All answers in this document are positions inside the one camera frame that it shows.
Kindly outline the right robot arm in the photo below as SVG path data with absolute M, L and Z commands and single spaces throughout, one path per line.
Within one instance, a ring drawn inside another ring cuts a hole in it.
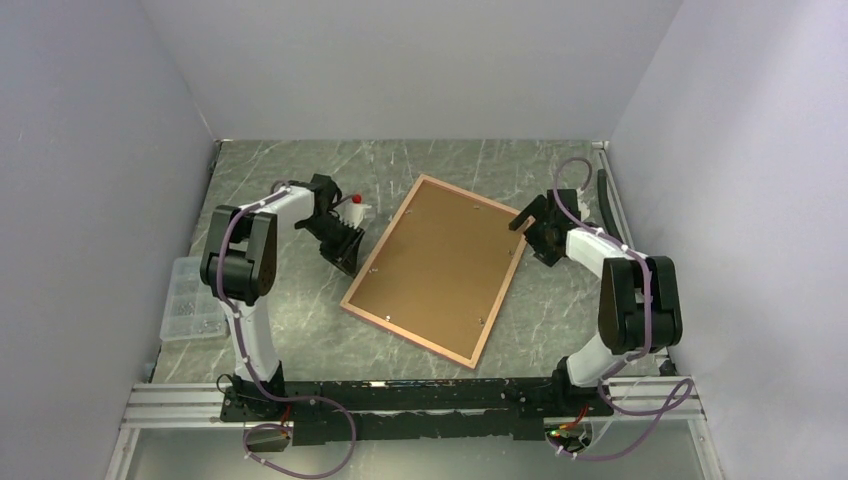
M 564 415 L 577 413 L 594 387 L 626 364 L 674 346 L 683 334 L 676 266 L 667 256 L 639 252 L 603 227 L 581 219 L 577 192 L 549 190 L 534 198 L 508 224 L 523 233 L 534 257 L 552 267 L 577 263 L 600 280 L 597 329 L 561 369 L 567 377 L 550 388 L 550 401 Z

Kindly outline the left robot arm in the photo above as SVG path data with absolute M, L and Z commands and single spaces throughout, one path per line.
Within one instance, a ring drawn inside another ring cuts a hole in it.
M 320 256 L 353 277 L 371 213 L 359 194 L 343 193 L 323 174 L 308 181 L 278 180 L 261 199 L 214 209 L 200 279 L 226 315 L 236 355 L 233 388 L 247 394 L 247 407 L 260 419 L 278 417 L 287 401 L 267 307 L 277 277 L 280 237 L 308 232 L 317 240 Z

